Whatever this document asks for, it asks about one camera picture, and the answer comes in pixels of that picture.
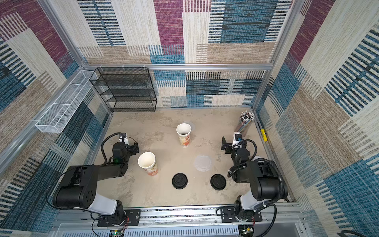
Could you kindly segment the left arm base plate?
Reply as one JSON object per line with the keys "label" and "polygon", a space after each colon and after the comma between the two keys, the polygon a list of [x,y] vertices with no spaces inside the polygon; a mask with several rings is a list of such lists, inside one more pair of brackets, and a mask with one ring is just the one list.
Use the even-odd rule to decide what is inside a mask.
{"label": "left arm base plate", "polygon": [[119,214],[101,216],[97,227],[138,226],[140,214],[140,209],[127,209]]}

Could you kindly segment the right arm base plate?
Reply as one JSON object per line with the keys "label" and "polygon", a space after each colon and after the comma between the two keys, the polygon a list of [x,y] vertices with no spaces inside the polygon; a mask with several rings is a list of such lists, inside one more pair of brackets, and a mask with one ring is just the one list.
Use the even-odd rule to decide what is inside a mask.
{"label": "right arm base plate", "polygon": [[216,214],[221,216],[223,223],[233,222],[262,222],[262,215],[254,211],[238,209],[234,206],[221,206],[216,209]]}

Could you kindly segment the yellow marker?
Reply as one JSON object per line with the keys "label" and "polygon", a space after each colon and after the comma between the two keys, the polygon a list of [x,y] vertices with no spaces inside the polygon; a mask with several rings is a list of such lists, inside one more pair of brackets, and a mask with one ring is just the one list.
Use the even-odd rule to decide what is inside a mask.
{"label": "yellow marker", "polygon": [[264,129],[261,129],[261,135],[262,135],[262,138],[263,138],[263,141],[264,142],[268,142],[268,139],[267,139],[267,135],[266,135],[266,132]]}

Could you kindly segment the black cup lid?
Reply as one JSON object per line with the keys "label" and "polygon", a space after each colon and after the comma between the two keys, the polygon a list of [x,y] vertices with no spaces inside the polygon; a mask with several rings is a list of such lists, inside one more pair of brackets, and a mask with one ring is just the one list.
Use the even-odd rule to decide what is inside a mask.
{"label": "black cup lid", "polygon": [[226,179],[221,174],[214,174],[210,179],[210,184],[213,189],[221,191],[226,187]]}
{"label": "black cup lid", "polygon": [[188,178],[183,173],[177,173],[172,178],[172,185],[174,188],[181,190],[185,188],[188,184]]}

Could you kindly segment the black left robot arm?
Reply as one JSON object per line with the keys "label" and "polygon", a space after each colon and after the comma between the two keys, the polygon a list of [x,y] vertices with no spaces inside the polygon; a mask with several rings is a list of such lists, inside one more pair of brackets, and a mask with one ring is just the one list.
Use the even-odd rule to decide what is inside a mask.
{"label": "black left robot arm", "polygon": [[80,209],[98,214],[99,227],[126,226],[128,216],[120,200],[97,192],[98,181],[123,177],[130,157],[139,153],[138,142],[126,133],[113,133],[100,147],[102,165],[70,166],[63,173],[52,198],[51,207],[60,210]]}

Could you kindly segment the white mesh wall basket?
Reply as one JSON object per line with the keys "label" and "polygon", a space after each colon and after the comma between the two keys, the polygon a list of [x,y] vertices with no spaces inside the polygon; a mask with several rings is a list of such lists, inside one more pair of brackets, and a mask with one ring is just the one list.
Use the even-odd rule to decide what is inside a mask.
{"label": "white mesh wall basket", "polygon": [[42,133],[61,133],[90,91],[92,71],[81,71],[42,115],[35,127]]}

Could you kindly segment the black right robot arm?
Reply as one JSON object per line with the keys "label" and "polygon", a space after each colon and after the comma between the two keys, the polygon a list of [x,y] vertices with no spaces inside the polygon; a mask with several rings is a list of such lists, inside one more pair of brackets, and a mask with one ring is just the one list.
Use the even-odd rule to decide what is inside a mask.
{"label": "black right robot arm", "polygon": [[222,139],[221,150],[231,156],[232,167],[227,177],[236,183],[247,183],[250,190],[237,197],[233,205],[220,206],[216,215],[223,223],[240,222],[239,233],[243,237],[255,235],[255,224],[262,221],[262,210],[272,207],[273,217],[268,227],[259,236],[266,236],[274,226],[278,210],[276,202],[286,199],[288,188],[275,162],[257,156],[257,145],[251,139],[244,139],[234,133],[231,143]]}

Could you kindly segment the paper milk tea cup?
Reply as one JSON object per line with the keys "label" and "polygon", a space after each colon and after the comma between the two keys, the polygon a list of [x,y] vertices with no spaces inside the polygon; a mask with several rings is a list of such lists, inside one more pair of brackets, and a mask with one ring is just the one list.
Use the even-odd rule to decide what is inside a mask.
{"label": "paper milk tea cup", "polygon": [[150,176],[154,176],[158,173],[156,156],[152,152],[142,153],[138,158],[138,165]]}
{"label": "paper milk tea cup", "polygon": [[187,147],[190,143],[191,126],[188,123],[181,123],[177,126],[176,132],[181,145]]}

